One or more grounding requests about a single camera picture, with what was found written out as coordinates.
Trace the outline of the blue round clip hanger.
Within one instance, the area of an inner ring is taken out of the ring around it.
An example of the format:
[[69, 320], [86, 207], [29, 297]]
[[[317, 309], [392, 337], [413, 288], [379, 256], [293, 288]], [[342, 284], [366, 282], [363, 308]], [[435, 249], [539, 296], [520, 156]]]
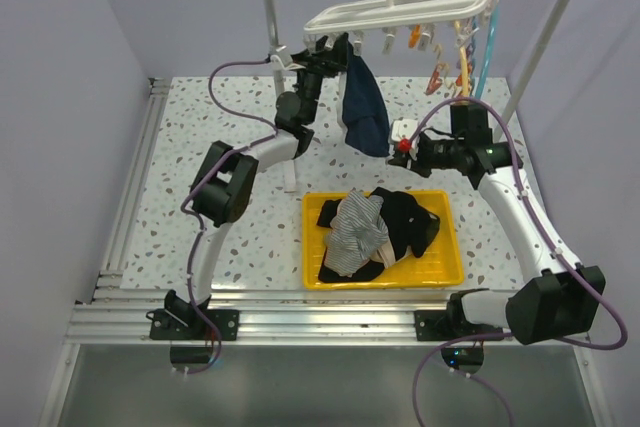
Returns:
[[490, 71], [491, 61], [493, 58], [494, 44], [497, 32], [497, 24], [499, 19], [499, 0], [494, 0], [493, 10], [489, 15], [482, 17], [484, 25], [487, 26], [486, 44], [482, 61], [476, 58], [477, 45], [475, 39], [472, 39], [469, 47], [471, 52], [471, 67], [474, 74], [474, 82], [472, 83], [472, 96], [480, 99], [483, 95], [488, 74]]

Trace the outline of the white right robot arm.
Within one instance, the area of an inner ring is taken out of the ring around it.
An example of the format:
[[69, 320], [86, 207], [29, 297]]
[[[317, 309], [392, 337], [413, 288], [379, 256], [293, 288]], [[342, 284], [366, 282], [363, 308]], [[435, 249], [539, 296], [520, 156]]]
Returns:
[[445, 326], [451, 336], [510, 331], [523, 345], [590, 330], [606, 284], [597, 266], [585, 266], [566, 246], [539, 205], [512, 140], [496, 143], [494, 110], [470, 98], [450, 107], [450, 131], [437, 139], [411, 119], [391, 125], [389, 164], [427, 178], [456, 170], [488, 203], [505, 231], [525, 282], [515, 294], [479, 288], [450, 296]]

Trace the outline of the black underwear beige waistband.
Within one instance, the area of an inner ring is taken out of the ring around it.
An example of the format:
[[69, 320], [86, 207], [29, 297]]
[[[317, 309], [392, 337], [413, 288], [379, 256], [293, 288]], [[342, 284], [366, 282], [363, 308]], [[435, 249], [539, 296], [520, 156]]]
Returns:
[[406, 192], [378, 187], [371, 195], [383, 199], [380, 216], [389, 238], [372, 259], [389, 268], [408, 256], [421, 258], [438, 235], [440, 218]]

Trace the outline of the yellow round clip hanger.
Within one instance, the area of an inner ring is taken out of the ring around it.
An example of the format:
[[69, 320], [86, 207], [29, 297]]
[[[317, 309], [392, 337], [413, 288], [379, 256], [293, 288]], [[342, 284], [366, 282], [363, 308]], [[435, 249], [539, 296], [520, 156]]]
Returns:
[[[462, 26], [459, 21], [453, 22], [453, 27], [457, 36], [457, 41], [459, 42], [458, 50], [459, 50], [459, 61], [460, 61], [460, 74], [455, 82], [450, 82], [446, 84], [446, 87], [451, 90], [452, 97], [457, 97], [457, 88], [460, 87], [461, 90], [459, 92], [462, 96], [468, 96], [471, 93], [472, 86], [470, 80], [471, 74], [471, 64], [469, 62], [470, 58], [466, 52], [466, 47], [462, 43]], [[413, 28], [412, 33], [409, 37], [408, 46], [410, 48], [414, 48], [418, 43], [418, 38], [426, 32], [424, 27], [417, 25]], [[441, 46], [436, 45], [434, 47], [434, 51], [437, 53], [437, 63], [434, 70], [434, 73], [431, 76], [427, 87], [427, 94], [431, 95], [434, 93], [442, 83], [446, 82], [446, 76], [449, 72], [449, 67], [447, 64], [442, 63], [440, 61], [441, 57]]]

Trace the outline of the navy blue underwear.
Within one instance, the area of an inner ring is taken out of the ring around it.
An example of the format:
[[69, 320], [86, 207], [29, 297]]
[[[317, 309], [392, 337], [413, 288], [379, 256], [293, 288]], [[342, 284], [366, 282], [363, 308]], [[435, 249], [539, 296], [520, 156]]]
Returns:
[[337, 119], [344, 142], [373, 158], [389, 155], [390, 121], [375, 76], [347, 43], [347, 70], [339, 75]]

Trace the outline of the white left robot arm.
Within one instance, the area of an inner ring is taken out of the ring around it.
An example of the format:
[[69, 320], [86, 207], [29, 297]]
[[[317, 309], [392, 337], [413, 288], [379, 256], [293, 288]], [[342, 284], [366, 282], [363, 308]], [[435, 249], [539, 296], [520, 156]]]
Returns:
[[347, 69], [348, 36], [324, 36], [295, 54], [290, 69], [296, 81], [278, 94], [272, 134], [246, 147], [222, 141], [211, 145], [182, 202], [183, 213], [197, 219], [199, 230], [188, 255], [185, 283], [171, 289], [161, 308], [150, 311], [150, 338], [156, 341], [232, 341], [239, 314], [231, 309], [207, 310], [211, 283], [224, 241], [246, 211], [258, 173], [303, 155], [314, 123], [325, 79]]

